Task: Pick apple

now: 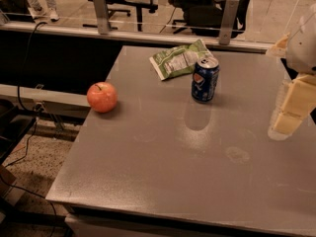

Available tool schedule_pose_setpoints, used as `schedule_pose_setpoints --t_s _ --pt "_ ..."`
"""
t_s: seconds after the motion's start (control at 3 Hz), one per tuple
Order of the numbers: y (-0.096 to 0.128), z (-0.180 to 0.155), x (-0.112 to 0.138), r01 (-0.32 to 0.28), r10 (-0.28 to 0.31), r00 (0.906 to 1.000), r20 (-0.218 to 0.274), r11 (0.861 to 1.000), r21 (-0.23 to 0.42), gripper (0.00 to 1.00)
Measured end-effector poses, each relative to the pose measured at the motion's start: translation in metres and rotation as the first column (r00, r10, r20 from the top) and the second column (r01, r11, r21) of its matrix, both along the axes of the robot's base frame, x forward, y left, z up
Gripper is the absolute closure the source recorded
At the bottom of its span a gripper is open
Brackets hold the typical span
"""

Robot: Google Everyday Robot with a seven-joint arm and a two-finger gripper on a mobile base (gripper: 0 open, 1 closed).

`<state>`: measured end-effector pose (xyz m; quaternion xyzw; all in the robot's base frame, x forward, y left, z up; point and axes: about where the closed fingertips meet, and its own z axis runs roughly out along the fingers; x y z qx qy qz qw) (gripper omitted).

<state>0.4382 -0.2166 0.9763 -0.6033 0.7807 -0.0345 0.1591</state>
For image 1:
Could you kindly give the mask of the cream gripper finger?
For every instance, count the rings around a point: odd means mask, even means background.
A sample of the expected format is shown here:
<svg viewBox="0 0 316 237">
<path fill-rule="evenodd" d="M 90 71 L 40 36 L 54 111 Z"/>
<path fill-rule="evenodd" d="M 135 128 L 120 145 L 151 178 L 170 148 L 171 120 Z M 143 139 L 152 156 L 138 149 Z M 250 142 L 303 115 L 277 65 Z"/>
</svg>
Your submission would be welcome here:
<svg viewBox="0 0 316 237">
<path fill-rule="evenodd" d="M 277 95 L 268 136 L 285 140 L 316 109 L 316 76 L 299 73 L 293 80 L 283 80 Z"/>
<path fill-rule="evenodd" d="M 289 33 L 283 35 L 276 43 L 266 51 L 266 55 L 275 57 L 285 57 Z"/>
</svg>

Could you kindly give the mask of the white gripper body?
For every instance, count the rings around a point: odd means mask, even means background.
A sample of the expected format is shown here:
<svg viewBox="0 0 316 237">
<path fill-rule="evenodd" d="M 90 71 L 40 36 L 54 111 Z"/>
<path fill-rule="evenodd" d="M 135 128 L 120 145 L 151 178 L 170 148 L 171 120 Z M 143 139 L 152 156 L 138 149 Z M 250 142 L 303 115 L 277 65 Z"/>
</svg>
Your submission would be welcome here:
<svg viewBox="0 0 316 237">
<path fill-rule="evenodd" d="M 285 59 L 298 73 L 316 73 L 316 4 L 309 7 L 289 35 Z"/>
</svg>

